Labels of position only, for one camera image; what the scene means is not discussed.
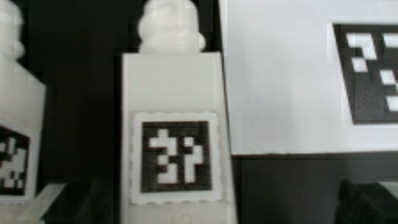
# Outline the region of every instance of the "white surface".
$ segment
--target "white surface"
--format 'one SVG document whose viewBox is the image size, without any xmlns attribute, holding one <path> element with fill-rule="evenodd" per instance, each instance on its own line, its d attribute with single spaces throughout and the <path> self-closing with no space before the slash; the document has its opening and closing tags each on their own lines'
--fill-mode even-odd
<svg viewBox="0 0 398 224">
<path fill-rule="evenodd" d="M 381 182 L 381 185 L 398 199 L 398 182 Z"/>
<path fill-rule="evenodd" d="M 205 38 L 200 33 L 198 9 L 191 0 L 152 0 L 139 24 L 141 53 L 200 53 Z"/>
<path fill-rule="evenodd" d="M 398 124 L 352 125 L 333 30 L 398 24 L 398 1 L 221 4 L 233 153 L 398 150 Z"/>
<path fill-rule="evenodd" d="M 125 55 L 123 80 L 123 224 L 235 224 L 221 54 Z M 130 122 L 137 113 L 214 112 L 219 116 L 223 200 L 132 205 Z"/>
<path fill-rule="evenodd" d="M 27 202 L 34 198 L 43 110 L 45 85 L 15 59 L 0 53 L 0 125 L 31 137 L 25 195 L 0 195 L 0 203 Z"/>
</svg>

